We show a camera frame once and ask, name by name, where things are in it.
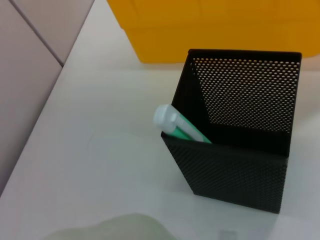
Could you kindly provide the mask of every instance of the yellow bin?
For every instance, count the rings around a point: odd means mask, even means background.
[[[107,0],[143,63],[189,49],[320,53],[320,0]]]

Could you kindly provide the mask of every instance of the pen holder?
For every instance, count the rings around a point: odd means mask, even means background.
[[[195,195],[280,212],[301,57],[189,50],[172,105],[212,144],[161,137]]]

